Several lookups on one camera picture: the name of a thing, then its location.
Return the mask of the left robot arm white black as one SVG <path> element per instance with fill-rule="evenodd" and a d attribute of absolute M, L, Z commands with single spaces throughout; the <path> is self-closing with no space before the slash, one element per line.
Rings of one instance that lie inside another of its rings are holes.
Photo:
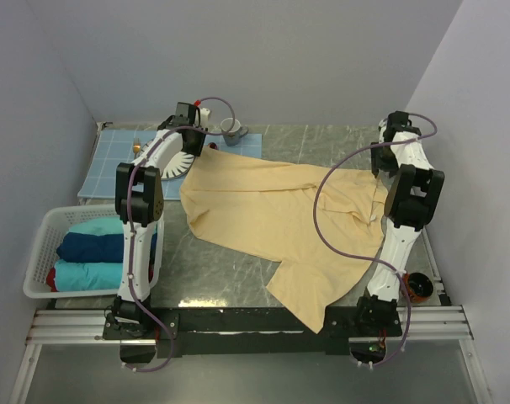
<path fill-rule="evenodd" d="M 149 280 L 151 241 L 162 218 L 162 175 L 180 152 L 198 156 L 206 128 L 200 101 L 177 104 L 175 114 L 157 127 L 156 136 L 133 162 L 116 168 L 114 206 L 123 223 L 124 257 L 120 288 L 112 306 L 112 321 L 133 338 L 152 329 Z"/>

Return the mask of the cream yellow t shirt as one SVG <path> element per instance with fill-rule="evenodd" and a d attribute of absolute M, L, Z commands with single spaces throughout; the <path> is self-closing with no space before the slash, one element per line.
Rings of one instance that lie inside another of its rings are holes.
<path fill-rule="evenodd" d="M 204 149 L 180 188 L 193 234 L 278 264 L 268 291 L 313 332 L 364 276 L 384 238 L 371 172 Z"/>

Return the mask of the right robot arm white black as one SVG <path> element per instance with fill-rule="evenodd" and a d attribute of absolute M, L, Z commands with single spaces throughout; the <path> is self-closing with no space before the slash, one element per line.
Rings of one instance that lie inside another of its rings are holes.
<path fill-rule="evenodd" d="M 397 302 L 410 252 L 438 205 L 444 172 L 434 168 L 422 147 L 425 137 L 413 125 L 418 114 L 395 111 L 379 124 L 372 143 L 371 172 L 393 179 L 384 207 L 385 239 L 353 323 L 363 335 L 388 330 L 397 320 Z"/>

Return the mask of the blue checked placemat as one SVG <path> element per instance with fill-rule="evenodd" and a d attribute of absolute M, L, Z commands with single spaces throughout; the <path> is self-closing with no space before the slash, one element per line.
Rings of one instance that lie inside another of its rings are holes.
<path fill-rule="evenodd" d="M 103 130 L 93 154 L 87 177 L 77 196 L 86 199 L 113 199 L 115 191 L 115 171 L 122 162 L 132 162 L 133 140 L 142 145 L 152 141 L 155 130 Z M 228 146 L 220 136 L 207 136 L 205 145 L 215 143 L 219 151 L 246 157 L 262 157 L 262 134 L 248 133 L 235 146 Z"/>

